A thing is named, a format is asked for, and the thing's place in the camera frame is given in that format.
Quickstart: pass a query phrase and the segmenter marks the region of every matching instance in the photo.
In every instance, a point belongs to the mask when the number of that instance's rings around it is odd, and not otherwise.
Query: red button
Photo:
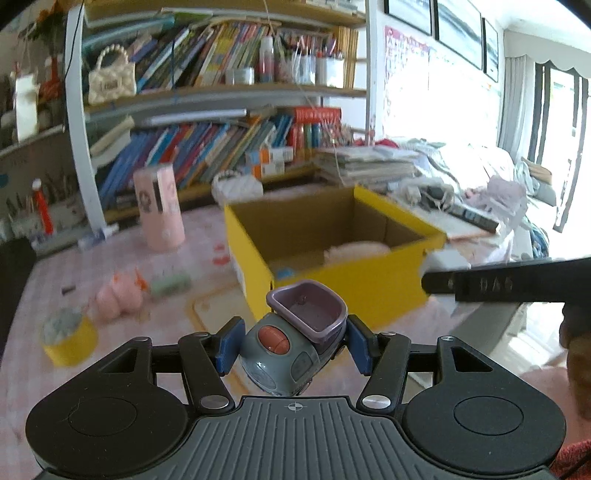
[[[279,328],[266,325],[261,327],[258,333],[259,341],[263,347],[277,355],[284,355],[290,351],[290,341]]]

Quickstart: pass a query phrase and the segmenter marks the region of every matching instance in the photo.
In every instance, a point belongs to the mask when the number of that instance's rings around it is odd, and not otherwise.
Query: beige purse
[[[103,68],[105,55],[112,51],[118,52],[124,61]],[[129,62],[127,52],[121,45],[111,45],[100,52],[95,69],[88,74],[88,83],[88,103],[91,105],[120,97],[133,97],[137,92],[135,63]]]

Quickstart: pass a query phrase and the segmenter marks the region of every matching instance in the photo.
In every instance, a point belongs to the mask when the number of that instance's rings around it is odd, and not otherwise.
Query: red bottle
[[[53,234],[53,223],[49,216],[49,209],[47,208],[47,202],[41,191],[41,180],[35,179],[33,181],[33,197],[37,203],[37,209],[39,210],[39,216],[41,217],[41,223],[45,229],[47,235]]]

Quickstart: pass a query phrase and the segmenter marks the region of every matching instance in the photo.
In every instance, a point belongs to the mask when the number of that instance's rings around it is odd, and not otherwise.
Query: ceiling
[[[501,27],[591,52],[591,30],[558,0],[472,0]]]

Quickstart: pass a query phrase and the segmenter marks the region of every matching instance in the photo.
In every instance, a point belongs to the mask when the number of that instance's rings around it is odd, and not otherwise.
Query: stack of papers
[[[391,147],[336,147],[318,149],[314,163],[331,183],[375,188],[412,177],[417,173],[414,162],[420,158],[420,153]]]

